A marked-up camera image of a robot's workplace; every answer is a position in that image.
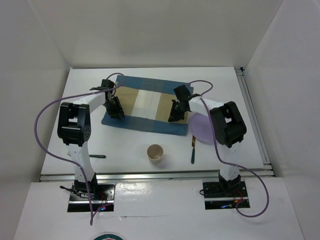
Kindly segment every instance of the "red wire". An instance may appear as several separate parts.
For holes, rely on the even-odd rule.
[[[242,200],[242,199],[244,199],[244,196],[242,195],[242,193],[237,189],[236,190],[239,194],[240,194],[240,196],[241,196],[241,199],[240,200]]]
[[[101,208],[102,207],[102,202],[103,202],[103,200],[104,200],[104,195],[101,193],[101,192],[99,192],[99,194],[101,195],[101,203],[100,203],[100,206],[99,206],[99,208]]]

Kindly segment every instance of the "black handle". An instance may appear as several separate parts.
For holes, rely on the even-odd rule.
[[[98,159],[105,159],[107,156],[106,155],[89,155],[90,158],[98,158]]]
[[[194,164],[195,163],[195,148],[192,149],[192,156],[191,156],[191,163]]]

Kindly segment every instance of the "paper cup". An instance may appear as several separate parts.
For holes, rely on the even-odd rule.
[[[158,164],[161,162],[161,159],[164,155],[164,150],[160,145],[153,144],[148,147],[146,154],[148,155],[148,159],[152,164]]]

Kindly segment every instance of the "cable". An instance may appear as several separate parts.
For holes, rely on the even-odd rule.
[[[121,75],[121,76],[125,76],[123,75],[122,73],[120,72],[115,72],[111,75],[109,75],[106,79],[109,79],[110,77],[114,76],[114,75]],[[96,91],[96,92],[89,92],[89,93],[83,93],[83,94],[79,94],[79,95],[73,95],[73,96],[66,96],[66,97],[62,97],[62,98],[59,98],[57,100],[54,100],[52,102],[50,102],[49,104],[47,104],[44,108],[41,109],[41,111],[38,113],[38,115],[36,116],[35,118],[35,121],[34,121],[34,127],[33,127],[33,131],[34,131],[34,137],[35,137],[35,140],[36,142],[38,143],[38,145],[40,146],[40,148],[45,151],[48,155],[56,158],[56,159],[60,159],[62,161],[65,161],[65,162],[68,162],[68,163],[72,163],[76,166],[78,166],[83,174],[83,178],[84,178],[84,182],[85,182],[85,188],[86,188],[86,191],[88,192],[88,200],[89,200],[89,208],[90,208],[90,214],[91,214],[91,219],[90,219],[90,225],[92,226],[93,224],[93,221],[94,221],[94,216],[96,215],[96,213],[98,212],[98,210],[100,210],[101,208],[103,208],[104,206],[102,206],[101,208],[99,207],[95,213],[94,213],[94,210],[93,210],[93,206],[92,206],[92,200],[91,200],[91,196],[90,196],[90,187],[89,187],[89,183],[88,183],[88,179],[87,179],[87,176],[86,176],[86,173],[84,171],[84,169],[82,168],[82,166],[77,163],[76,161],[72,161],[72,160],[69,160],[69,159],[66,159],[64,157],[61,157],[61,156],[57,156],[51,152],[49,152],[45,146],[43,146],[43,144],[40,142],[40,139],[39,139],[39,136],[38,136],[38,121],[39,121],[39,118],[41,116],[41,114],[47,109],[49,108],[51,105],[55,104],[55,103],[58,103],[58,102],[61,102],[63,100],[67,100],[67,99],[73,99],[73,98],[78,98],[78,97],[84,97],[84,96],[89,96],[89,95],[93,95],[93,94],[99,94],[99,93],[104,93],[104,92],[110,92],[110,91],[113,91],[119,87],[121,87],[123,84],[125,83],[125,81],[123,81],[122,84],[120,84],[119,86],[116,86],[116,87],[113,87],[113,88],[109,88],[109,89],[105,89],[105,90],[101,90],[101,91]]]
[[[265,190],[265,194],[266,194],[266,204],[265,204],[264,209],[263,209],[261,212],[255,214],[255,215],[247,215],[247,214],[244,214],[244,213],[240,212],[239,209],[238,209],[238,206],[239,206],[239,204],[240,204],[241,202],[243,202],[244,200],[239,201],[239,202],[235,205],[235,209],[236,209],[236,211],[237,211],[240,215],[242,215],[242,216],[244,216],[244,217],[247,217],[247,218],[256,218],[256,217],[259,217],[259,216],[261,216],[261,215],[267,210],[267,208],[268,208],[268,206],[269,206],[269,198],[270,198],[270,197],[269,197],[269,192],[268,192],[267,186],[266,186],[266,184],[264,183],[264,181],[262,180],[262,178],[261,178],[260,176],[258,176],[254,171],[250,170],[249,168],[247,168],[247,167],[245,167],[245,166],[241,166],[241,165],[235,164],[235,163],[226,162],[226,161],[223,161],[223,160],[221,159],[220,154],[219,154],[219,151],[218,151],[218,145],[217,145],[217,139],[216,139],[216,133],[215,133],[214,124],[213,124],[212,119],[211,119],[211,117],[210,117],[210,111],[209,111],[209,109],[208,109],[208,106],[206,105],[206,102],[205,102],[205,101],[203,100],[203,98],[202,98],[202,96],[203,96],[205,93],[207,93],[208,91],[210,91],[210,90],[213,88],[213,84],[212,84],[211,82],[205,81],[205,80],[195,80],[195,81],[191,81],[190,84],[191,84],[191,83],[197,83],[197,82],[203,82],[203,83],[207,83],[207,84],[210,84],[210,85],[211,85],[211,88],[210,88],[209,90],[204,91],[204,92],[200,95],[200,96],[201,96],[200,100],[202,101],[202,103],[203,103],[203,105],[204,105],[204,108],[205,108],[205,110],[206,110],[206,113],[207,113],[208,118],[209,118],[209,121],[210,121],[210,126],[211,126],[211,130],[212,130],[212,135],[213,135],[214,149],[215,149],[215,153],[216,153],[216,156],[217,156],[218,160],[219,160],[221,163],[223,163],[223,164],[226,164],[226,165],[229,165],[229,166],[238,167],[238,168],[244,169],[244,170],[252,173],[254,176],[256,176],[256,177],[260,180],[260,182],[262,183],[263,188],[264,188],[264,190]]]

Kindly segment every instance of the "knife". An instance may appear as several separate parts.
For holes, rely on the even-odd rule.
[[[196,146],[196,137],[192,135],[192,155],[191,155],[191,163],[195,163],[195,146]]]

